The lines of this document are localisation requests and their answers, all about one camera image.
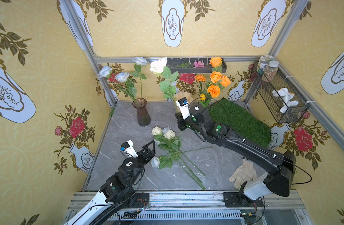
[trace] yellow wallpaper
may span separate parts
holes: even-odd
[[[272,127],[271,132],[274,133],[274,128],[277,128],[276,121],[260,96],[251,101],[251,110],[257,119],[263,120]],[[340,219],[343,220],[344,217],[336,210],[344,209],[344,151],[332,138],[329,138],[329,134],[323,126],[316,122],[318,120],[308,112],[300,123],[289,124],[290,129],[285,133],[283,144],[274,150],[284,153],[286,148],[291,150],[290,146],[293,144],[298,146],[297,150],[293,151],[297,159],[296,164],[311,174],[312,182],[293,185],[292,188],[298,191],[314,224],[340,224]],[[303,129],[308,129],[308,133],[313,130],[317,138],[314,133],[310,136],[304,134],[303,129],[299,130],[300,126]],[[302,135],[305,137],[305,144],[300,141]],[[309,158],[311,154],[315,153],[318,154],[320,161],[317,160],[318,167],[314,170],[314,160],[309,160]],[[306,182],[308,180],[308,175],[297,169],[293,182]]]
[[[344,89],[333,88],[331,80],[325,90],[321,85],[330,65],[344,52],[344,0],[312,1],[310,13],[312,18],[297,21],[277,58],[344,131]],[[328,88],[341,91],[329,94]]]
[[[186,8],[188,13],[183,18],[184,22],[181,26],[183,30],[181,42],[178,47],[169,47],[162,33],[159,0],[103,0],[105,7],[94,5],[92,0],[75,1],[83,5],[83,11],[86,12],[84,14],[87,16],[93,49],[97,56],[263,55],[269,52],[287,17],[283,16],[277,26],[270,24],[266,28],[268,31],[273,29],[269,40],[262,47],[254,47],[251,45],[251,39],[259,18],[258,12],[261,10],[261,5],[269,1],[209,0],[209,7],[204,5],[200,7],[202,12],[208,11],[208,13],[195,22],[198,15],[196,12],[200,10],[198,7],[190,9],[190,4],[193,6],[194,3],[202,1],[186,0],[189,2]],[[176,4],[173,0],[166,2]],[[272,0],[270,4],[280,6],[277,7],[276,14],[279,18],[285,14],[285,6],[290,4],[290,0]],[[183,14],[182,4],[180,16],[183,17]]]
[[[230,95],[233,95],[233,93],[235,92],[235,89],[232,92],[230,92],[230,90],[232,90],[233,88],[236,88],[240,80],[243,80],[243,81],[246,80],[245,82],[242,82],[240,84],[242,89],[240,90],[241,93],[238,95],[239,99],[244,99],[247,94],[247,90],[251,87],[251,81],[248,79],[249,75],[246,76],[243,74],[243,72],[247,73],[249,71],[248,69],[249,65],[253,64],[253,62],[248,62],[248,61],[247,62],[226,62],[226,64],[227,64],[227,71],[226,73],[223,73],[223,75],[230,78],[231,84],[221,91],[221,94],[218,96],[217,99],[221,99],[222,97],[228,98]],[[121,63],[120,66],[123,69],[122,72],[128,72],[131,74],[131,72],[134,71],[134,63]],[[154,74],[153,72],[151,72],[149,68],[150,68],[150,63],[142,67],[142,71],[141,71],[141,73],[144,74],[147,78],[147,79],[142,80],[143,98],[145,98],[148,101],[165,101],[165,98],[163,98],[163,92],[160,90],[159,84],[158,84],[158,81],[161,80],[161,77],[160,79],[158,79],[158,76]],[[202,73],[202,75],[205,75],[207,78],[207,82],[208,81],[210,82],[209,80],[210,73]],[[196,82],[193,82],[192,84],[188,84],[186,82],[179,81],[179,79],[177,80],[178,82],[176,84],[176,87],[180,89],[180,91],[189,92],[192,94],[192,97],[194,98],[197,98],[199,96],[199,89],[198,89],[199,83],[197,84]],[[112,88],[114,87],[113,82],[110,82],[110,86]],[[134,86],[137,89],[136,98],[140,98],[141,85],[140,85],[139,78],[136,79],[136,83],[134,84]],[[114,88],[114,91],[118,94],[119,100],[131,101],[130,97],[125,97],[125,95],[119,92],[116,88]]]
[[[96,75],[62,21],[56,1],[0,1],[0,24],[5,29],[0,29],[1,36],[14,32],[21,38],[12,35],[18,40],[8,38],[8,42],[16,44],[18,51],[29,52],[24,66],[18,53],[12,55],[14,47],[2,49],[0,59],[36,107],[25,123],[0,116],[0,225],[21,224],[24,218],[28,221],[37,214],[34,224],[57,225],[73,193],[81,190],[87,173],[74,168],[68,148],[60,154],[67,168],[62,175],[58,168],[54,170],[59,162],[54,150],[62,146],[62,136],[55,135],[55,130],[57,126],[66,129],[65,121],[54,113],[64,116],[65,105],[72,105],[76,113],[89,110],[86,126],[95,126],[95,141],[89,138],[87,145],[94,153],[110,108],[103,97],[97,96],[92,85]],[[23,41],[27,50],[21,44],[26,38],[31,38]]]

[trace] wire basket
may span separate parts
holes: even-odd
[[[257,62],[253,64],[253,71],[255,73],[251,75],[251,80],[275,118],[276,122],[279,124],[297,122],[309,108],[309,103],[306,103],[307,100],[288,80],[288,78],[286,78],[281,70],[278,69],[276,76],[274,76],[272,80],[269,80],[265,74],[257,73],[256,69]],[[285,102],[283,101],[282,97],[278,93],[278,97],[274,97],[272,94],[273,90],[278,91],[281,88],[287,88],[290,93],[294,93],[294,97],[291,99],[291,101],[298,101],[297,106],[287,107],[285,113],[280,112],[280,109],[285,106]]]

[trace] white cloth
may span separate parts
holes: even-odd
[[[235,188],[240,189],[244,182],[255,179],[257,179],[257,174],[253,168],[253,162],[243,158],[242,165],[232,174],[230,182],[235,182]]]
[[[298,101],[290,101],[294,97],[294,94],[290,93],[287,88],[281,88],[278,91],[273,90],[272,94],[274,97],[278,97],[278,95],[282,97],[284,106],[280,109],[281,113],[285,113],[289,107],[297,106],[299,103]]]

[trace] zip tie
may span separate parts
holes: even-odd
[[[286,81],[286,78],[288,78],[288,77],[293,77],[293,76],[286,76],[286,77],[285,77],[285,81]]]
[[[307,105],[307,104],[310,103],[310,102],[316,102],[316,101],[306,101],[306,104],[305,104],[305,105]]]

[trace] glass jar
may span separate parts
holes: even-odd
[[[278,70],[278,61],[272,60],[264,69],[264,76],[262,76],[262,80],[265,82],[273,80]]]

